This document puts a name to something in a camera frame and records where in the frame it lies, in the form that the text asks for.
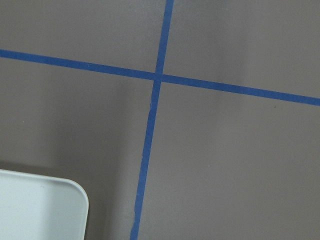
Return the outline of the cream plastic tray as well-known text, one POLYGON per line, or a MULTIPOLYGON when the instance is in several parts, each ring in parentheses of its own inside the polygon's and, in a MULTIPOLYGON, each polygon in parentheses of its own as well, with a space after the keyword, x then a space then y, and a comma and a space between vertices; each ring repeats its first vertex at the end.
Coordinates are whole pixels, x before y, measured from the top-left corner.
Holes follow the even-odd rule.
POLYGON ((2 240, 83 240, 89 199, 77 182, 0 171, 2 240))

